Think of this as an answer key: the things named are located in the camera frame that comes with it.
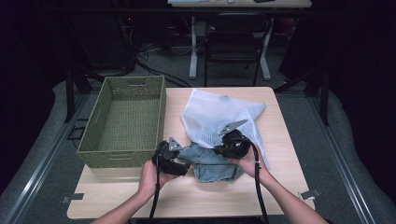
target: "forearm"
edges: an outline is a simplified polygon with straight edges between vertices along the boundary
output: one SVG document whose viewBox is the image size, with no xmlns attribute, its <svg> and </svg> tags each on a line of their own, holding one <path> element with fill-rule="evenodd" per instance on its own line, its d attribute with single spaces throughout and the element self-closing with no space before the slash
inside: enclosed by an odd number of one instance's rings
<svg viewBox="0 0 396 224">
<path fill-rule="evenodd" d="M 277 182 L 269 172 L 261 173 L 260 182 L 274 196 L 290 223 L 327 223 L 316 211 Z"/>
<path fill-rule="evenodd" d="M 124 224 L 133 216 L 143 205 L 145 205 L 151 198 L 151 194 L 147 192 L 138 191 L 136 194 L 131 196 L 124 203 L 120 204 L 113 210 L 102 215 L 96 219 L 93 223 L 120 223 Z"/>
</svg>

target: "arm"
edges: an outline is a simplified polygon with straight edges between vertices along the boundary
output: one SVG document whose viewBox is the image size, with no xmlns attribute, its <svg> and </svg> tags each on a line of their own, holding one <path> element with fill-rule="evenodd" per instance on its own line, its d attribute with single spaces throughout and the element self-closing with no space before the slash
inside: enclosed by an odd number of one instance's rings
<svg viewBox="0 0 396 224">
<path fill-rule="evenodd" d="M 285 189 L 265 168 L 260 149 L 257 147 L 260 158 L 260 183 L 274 196 L 290 223 L 327 223 L 315 210 Z M 254 154 L 250 147 L 247 155 L 240 159 L 231 159 L 231 162 L 240 166 L 248 175 L 254 176 Z"/>
<path fill-rule="evenodd" d="M 120 204 L 113 210 L 102 215 L 93 223 L 120 223 L 123 224 L 128 221 L 149 199 L 154 195 L 155 185 L 157 183 L 156 167 L 151 161 L 146 161 L 142 166 L 142 173 L 140 176 L 139 188 L 137 192 Z M 171 179 L 175 179 L 176 175 L 168 175 L 160 172 L 160 186 Z"/>
</svg>

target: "hand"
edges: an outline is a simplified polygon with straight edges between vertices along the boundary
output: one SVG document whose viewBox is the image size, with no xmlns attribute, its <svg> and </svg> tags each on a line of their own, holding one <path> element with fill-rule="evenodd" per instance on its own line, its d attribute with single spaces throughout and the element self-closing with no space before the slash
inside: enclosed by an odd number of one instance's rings
<svg viewBox="0 0 396 224">
<path fill-rule="evenodd" d="M 268 173 L 267 167 L 264 163 L 264 159 L 262 158 L 262 151 L 257 145 L 255 146 L 259 154 L 259 161 L 261 167 L 260 172 Z M 254 158 L 253 146 L 249 147 L 247 155 L 245 157 L 241 159 L 229 159 L 229 161 L 241 167 L 251 177 L 254 177 L 256 159 Z"/>
<path fill-rule="evenodd" d="M 162 188 L 169 180 L 177 178 L 178 175 L 169 175 L 160 172 L 160 188 Z M 155 185 L 157 184 L 157 168 L 152 161 L 146 161 L 142 165 L 142 172 L 140 175 L 138 193 L 142 193 L 149 198 L 155 193 Z"/>
</svg>

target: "person's left hand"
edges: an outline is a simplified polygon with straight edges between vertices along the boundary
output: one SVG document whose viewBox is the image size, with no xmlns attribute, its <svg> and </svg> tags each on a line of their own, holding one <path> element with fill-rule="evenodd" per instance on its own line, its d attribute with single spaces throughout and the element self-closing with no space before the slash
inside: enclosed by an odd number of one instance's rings
<svg viewBox="0 0 396 224">
<path fill-rule="evenodd" d="M 162 188 L 169 180 L 177 178 L 178 175 L 169 175 L 160 172 L 160 188 Z M 140 182 L 138 192 L 144 193 L 151 197 L 155 192 L 155 185 L 157 184 L 157 168 L 152 161 L 146 161 L 142 165 L 142 172 L 140 174 Z"/>
</svg>

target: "white mesh bag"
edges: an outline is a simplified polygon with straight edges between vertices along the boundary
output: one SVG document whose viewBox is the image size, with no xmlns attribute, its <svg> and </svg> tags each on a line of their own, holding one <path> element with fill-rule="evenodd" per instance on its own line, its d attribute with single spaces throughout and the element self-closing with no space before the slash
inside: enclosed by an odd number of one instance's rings
<svg viewBox="0 0 396 224">
<path fill-rule="evenodd" d="M 257 104 L 193 89 L 181 118 L 190 140 L 206 148 L 221 145 L 222 135 L 219 135 L 219 132 L 225 125 L 247 119 L 247 122 L 237 129 L 260 147 L 265 164 L 269 168 L 262 137 L 254 121 L 264 108 L 265 103 Z"/>
</svg>

